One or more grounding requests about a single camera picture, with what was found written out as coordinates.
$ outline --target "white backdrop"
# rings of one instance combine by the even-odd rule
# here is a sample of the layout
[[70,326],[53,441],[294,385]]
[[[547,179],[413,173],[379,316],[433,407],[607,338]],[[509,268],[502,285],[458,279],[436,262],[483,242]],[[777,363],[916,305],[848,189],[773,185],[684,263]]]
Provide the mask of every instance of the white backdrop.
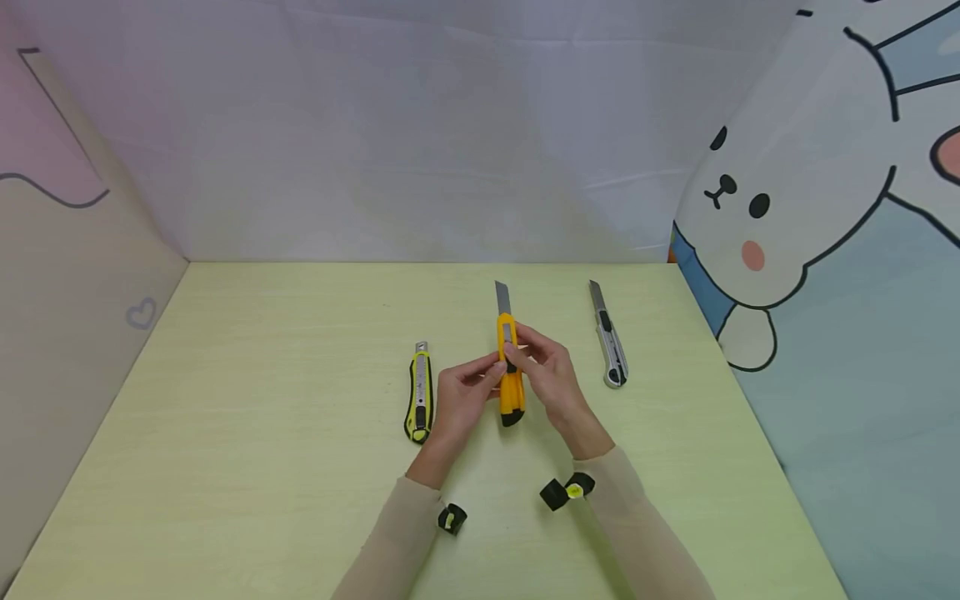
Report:
[[194,260],[663,260],[801,0],[9,0]]

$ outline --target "pink cheek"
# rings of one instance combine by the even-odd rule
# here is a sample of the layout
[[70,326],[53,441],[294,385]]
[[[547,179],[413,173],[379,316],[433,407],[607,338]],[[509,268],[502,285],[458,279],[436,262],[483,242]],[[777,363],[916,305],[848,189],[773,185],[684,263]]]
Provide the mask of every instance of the pink cheek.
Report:
[[937,149],[937,159],[944,171],[960,180],[960,132],[945,139]]
[[743,264],[751,271],[763,269],[763,263],[766,257],[763,255],[763,248],[757,242],[747,240],[740,249],[740,256],[743,258]]

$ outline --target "sleeve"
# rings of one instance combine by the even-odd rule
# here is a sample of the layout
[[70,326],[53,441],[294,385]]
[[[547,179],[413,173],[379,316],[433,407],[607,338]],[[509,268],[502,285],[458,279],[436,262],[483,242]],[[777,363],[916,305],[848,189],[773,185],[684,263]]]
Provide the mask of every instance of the sleeve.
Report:
[[619,446],[599,458],[574,461],[573,468],[595,483],[587,502],[637,598],[714,597],[700,567],[650,503]]
[[406,598],[437,535],[444,509],[440,492],[411,481],[396,480],[367,542],[331,600]]

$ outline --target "wrist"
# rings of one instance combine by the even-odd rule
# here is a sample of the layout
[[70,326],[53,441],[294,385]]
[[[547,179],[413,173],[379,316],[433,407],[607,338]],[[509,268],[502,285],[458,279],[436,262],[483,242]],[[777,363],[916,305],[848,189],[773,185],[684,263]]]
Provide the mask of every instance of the wrist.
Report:
[[578,461],[603,456],[615,446],[607,429],[586,403],[564,411],[554,426]]
[[414,462],[407,469],[407,479],[439,490],[446,481],[462,448],[452,438],[431,436],[423,444]]

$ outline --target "yellow utility knife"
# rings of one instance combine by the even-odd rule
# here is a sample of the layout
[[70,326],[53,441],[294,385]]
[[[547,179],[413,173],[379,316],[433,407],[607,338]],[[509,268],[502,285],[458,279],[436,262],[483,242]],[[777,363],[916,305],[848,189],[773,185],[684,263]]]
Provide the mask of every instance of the yellow utility knife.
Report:
[[410,361],[410,405],[403,431],[414,444],[423,444],[433,426],[433,374],[426,342],[417,342]]
[[496,319],[496,347],[500,352],[500,360],[507,362],[507,372],[500,380],[500,421],[504,427],[509,427],[523,418],[527,405],[523,397],[523,375],[503,353],[504,343],[510,342],[516,346],[516,322],[510,312],[510,290],[499,281],[496,282],[496,305],[499,312]]

